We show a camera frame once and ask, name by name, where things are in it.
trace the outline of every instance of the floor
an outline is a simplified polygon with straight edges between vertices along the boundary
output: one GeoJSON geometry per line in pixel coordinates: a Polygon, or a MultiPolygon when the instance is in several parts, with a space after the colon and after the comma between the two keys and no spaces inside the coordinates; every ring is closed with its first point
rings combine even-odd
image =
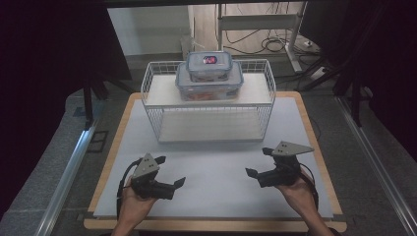
{"type": "MultiPolygon", "coordinates": [[[[234,54],[235,58],[252,56],[234,54]]],[[[178,55],[165,55],[163,58],[171,60],[173,57],[178,57],[178,55]]],[[[312,80],[310,74],[315,72],[305,73],[303,77],[295,75],[285,54],[268,53],[262,57],[269,59],[271,63],[278,90],[294,90],[302,87],[312,80]]],[[[146,65],[146,62],[143,58],[130,59],[134,58],[128,58],[133,80],[124,83],[139,90],[144,70],[138,63],[146,65]]],[[[302,63],[304,71],[308,71],[309,66],[318,57],[309,54],[302,56],[301,59],[304,62],[302,63]]],[[[392,201],[387,197],[387,191],[383,188],[365,152],[361,149],[360,143],[346,122],[340,105],[332,95],[331,88],[335,80],[337,78],[301,94],[347,222],[347,230],[342,235],[407,235],[407,231],[392,206],[392,201]]],[[[88,216],[89,202],[95,185],[129,97],[125,90],[112,84],[107,83],[106,87],[110,94],[104,101],[102,118],[95,129],[96,135],[89,143],[88,151],[53,230],[50,232],[51,235],[100,235],[110,232],[109,230],[88,230],[83,225],[84,217],[88,216]]],[[[93,104],[98,103],[97,99],[93,100],[93,104]]],[[[3,216],[0,222],[0,235],[33,235],[33,232],[38,229],[39,222],[83,131],[85,125],[83,107],[84,99],[81,91],[68,97],[66,113],[61,125],[39,164],[3,216]]],[[[374,116],[366,101],[361,103],[360,116],[363,124],[362,130],[392,182],[411,210],[417,212],[417,186],[414,183],[417,179],[417,163],[374,116]]],[[[193,234],[142,232],[141,235],[193,234]]]]}

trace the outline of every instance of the stacked containers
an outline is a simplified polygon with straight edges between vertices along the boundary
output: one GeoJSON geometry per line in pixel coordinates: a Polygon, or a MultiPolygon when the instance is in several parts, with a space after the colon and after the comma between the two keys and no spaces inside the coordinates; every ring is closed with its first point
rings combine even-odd
{"type": "Polygon", "coordinates": [[[227,52],[191,52],[178,66],[175,84],[185,101],[234,99],[243,85],[242,69],[227,52]]]}

